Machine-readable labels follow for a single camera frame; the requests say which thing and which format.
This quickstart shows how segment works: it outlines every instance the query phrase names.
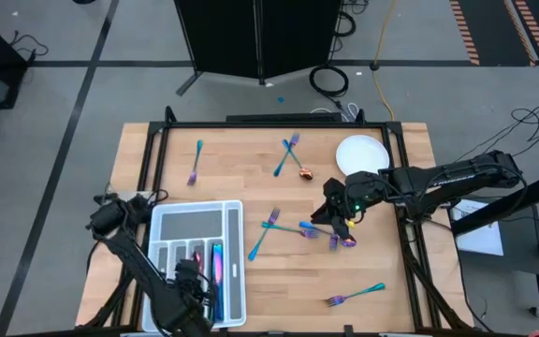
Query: wooden table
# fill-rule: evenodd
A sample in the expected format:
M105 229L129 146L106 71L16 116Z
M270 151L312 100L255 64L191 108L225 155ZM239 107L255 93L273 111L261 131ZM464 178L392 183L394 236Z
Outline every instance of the wooden table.
M124 126L116 156L112 186L119 191L137 187L148 125ZM295 148L300 161L311 169L314 179L303 181L298 167L289 158L280 177L272 172L284 155L281 139L288 139L293 129L171 129L162 178L168 190L166 202L239 199L244 206L245 254L261 235L261 222L273 207L281 208L279 224L295 227L300 220L324 202L322 185L330 177L342 182L335 153L339 143L354 134L366 134L382 141L372 129L301 129ZM428 168L435 165L424 124L403 124L410 165ZM153 163L159 137L153 147ZM195 187L187 187L198 139L204 146L198 164ZM400 164L396 143L392 144L395 165ZM448 224L444 211L434 214L436 221ZM451 233L426 224L424 237L429 253L433 283L449 305L465 322L472 316L465 302L460 278L459 258ZM342 331L352 324L355 331L414 331L413 317L405 282L403 261L393 206L386 203L368 209L365 220L352 230L357 247L328 251L326 240L307 241L280 231L270 231L257 258L245 258L246 323L234 331ZM93 317L117 285L120 260L104 245L95 251L88 274L76 324ZM383 282L385 291L349 300L328 308L323 300L346 295ZM416 280L424 325L429 325L423 287ZM128 291L127 300L132 299ZM130 306L124 307L127 323Z

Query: white plate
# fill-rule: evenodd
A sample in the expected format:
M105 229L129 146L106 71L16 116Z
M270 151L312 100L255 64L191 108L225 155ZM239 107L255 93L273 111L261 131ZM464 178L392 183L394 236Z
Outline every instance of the white plate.
M347 176L362 170L377 173L378 169L388 168L390 156L381 142L369 136L355 135L338 145L336 162Z

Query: gray floor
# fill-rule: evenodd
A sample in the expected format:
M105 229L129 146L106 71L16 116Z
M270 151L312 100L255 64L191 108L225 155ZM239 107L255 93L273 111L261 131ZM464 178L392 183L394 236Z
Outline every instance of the gray floor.
M426 2L430 5L399 1L385 36L383 57L466 60L448 1ZM14 30L34 35L50 47L50 54L40 58L43 60L88 60L110 3L99 0L76 6L70 1L0 0L0 34L8 40ZM335 57L373 57L388 5L386 0L371 1L368 11L358 18L357 33L343 40L344 48ZM187 57L172 1L120 0L102 59ZM368 120L387 120L370 70L342 70L351 81L342 102L357 103ZM0 111L0 311L85 72L80 67L32 68L16 107ZM332 108L310 87L309 70L271 79L273 87L204 74L183 97L176 96L176 89L191 74L189 68L96 70L8 333L73 327L85 260L93 244L83 227L95 210L92 195L101 191L111 173L123 123L159 120L165 105L181 121L223 121L230 114ZM441 164L511 124L512 109L539 104L539 68L383 67L377 74L398 120L428 124ZM339 84L330 74L318 78L327 88ZM531 132L520 126L496 148L516 153L528 146L525 140ZM537 180L539 144L519 156L517 164L528 182ZM539 329L539 320L526 312L537 304L533 277L469 264L463 265L463 271L469 303L476 312L481 313L483 299L488 300L485 322L491 328L513 333Z

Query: white paper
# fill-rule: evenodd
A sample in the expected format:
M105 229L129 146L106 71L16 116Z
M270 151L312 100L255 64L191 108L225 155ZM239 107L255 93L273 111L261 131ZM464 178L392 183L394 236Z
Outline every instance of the white paper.
M463 216L475 212L487 203L463 199L451 210L453 220L459 220ZM459 250L503 256L503 242L501 241L501 231L498 221L487 226L483 226L469 233L457 236L457 247Z

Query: yellow cable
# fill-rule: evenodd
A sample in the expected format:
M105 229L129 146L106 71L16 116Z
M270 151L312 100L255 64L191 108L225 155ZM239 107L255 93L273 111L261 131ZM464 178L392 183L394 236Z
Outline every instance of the yellow cable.
M382 40L384 39L384 32L386 31L386 27L388 26L388 22L390 21L390 18L392 17L392 13L394 13L394 7L396 6L397 6L397 0L392 0L392 5L390 6L388 15L386 16L386 19L384 20L384 24L382 25L382 32L380 32L380 40L378 41L378 50L375 53L375 58L373 59L373 64L376 66L378 65L380 52L382 52ZM371 72L371 76L373 77L373 83L375 84L375 87L378 90L380 99L382 99L382 103L384 103L384 105L388 109L388 112L390 112L390 119L394 121L394 110L390 107L390 105L388 104L388 102L386 102L386 99L384 98L384 94L382 93L382 88L380 88L380 84L378 84L378 79L375 77L375 71Z

